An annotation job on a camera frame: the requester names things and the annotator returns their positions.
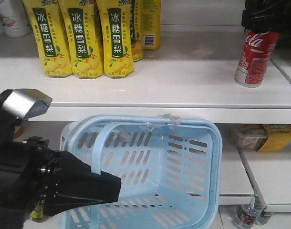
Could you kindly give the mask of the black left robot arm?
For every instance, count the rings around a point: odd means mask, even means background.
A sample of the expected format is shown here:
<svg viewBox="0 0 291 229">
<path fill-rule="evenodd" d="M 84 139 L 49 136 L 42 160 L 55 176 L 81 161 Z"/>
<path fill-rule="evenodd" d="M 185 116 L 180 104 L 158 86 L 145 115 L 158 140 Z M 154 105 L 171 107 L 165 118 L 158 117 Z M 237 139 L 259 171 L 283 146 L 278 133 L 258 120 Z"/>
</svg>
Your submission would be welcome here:
<svg viewBox="0 0 291 229">
<path fill-rule="evenodd" d="M 93 173 L 70 152 L 51 150 L 48 141 L 13 140 L 20 119 L 0 120 L 0 229 L 21 229 L 30 213 L 43 204 L 43 214 L 119 199 L 121 180 Z"/>
</svg>

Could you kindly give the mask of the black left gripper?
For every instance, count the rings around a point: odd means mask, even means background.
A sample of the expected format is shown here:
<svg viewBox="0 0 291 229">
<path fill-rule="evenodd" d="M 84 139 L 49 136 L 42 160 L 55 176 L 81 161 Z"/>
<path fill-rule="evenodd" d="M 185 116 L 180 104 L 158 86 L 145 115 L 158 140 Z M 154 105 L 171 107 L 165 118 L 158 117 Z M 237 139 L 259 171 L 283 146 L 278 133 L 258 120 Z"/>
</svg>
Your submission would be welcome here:
<svg viewBox="0 0 291 229">
<path fill-rule="evenodd" d="M 55 216 L 90 205 L 117 202 L 121 179 L 91 166 L 47 141 L 0 138 L 0 210 L 31 210 L 44 202 L 43 214 Z"/>
</svg>

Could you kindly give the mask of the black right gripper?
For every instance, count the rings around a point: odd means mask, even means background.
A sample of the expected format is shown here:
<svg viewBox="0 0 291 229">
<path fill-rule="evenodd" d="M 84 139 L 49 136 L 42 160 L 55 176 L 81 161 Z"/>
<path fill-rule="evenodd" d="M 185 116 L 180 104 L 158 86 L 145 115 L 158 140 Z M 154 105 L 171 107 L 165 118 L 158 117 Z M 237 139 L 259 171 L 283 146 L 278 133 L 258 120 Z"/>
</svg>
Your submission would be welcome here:
<svg viewBox="0 0 291 229">
<path fill-rule="evenodd" d="M 291 0 L 247 0 L 241 25 L 253 32 L 291 35 Z"/>
</svg>

